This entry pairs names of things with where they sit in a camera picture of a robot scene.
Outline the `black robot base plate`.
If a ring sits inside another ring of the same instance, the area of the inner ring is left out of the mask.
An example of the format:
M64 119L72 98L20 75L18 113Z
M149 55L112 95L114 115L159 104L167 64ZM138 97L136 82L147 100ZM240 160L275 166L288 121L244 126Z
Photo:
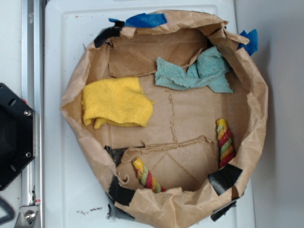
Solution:
M0 84L0 190L5 190L34 158L34 111Z

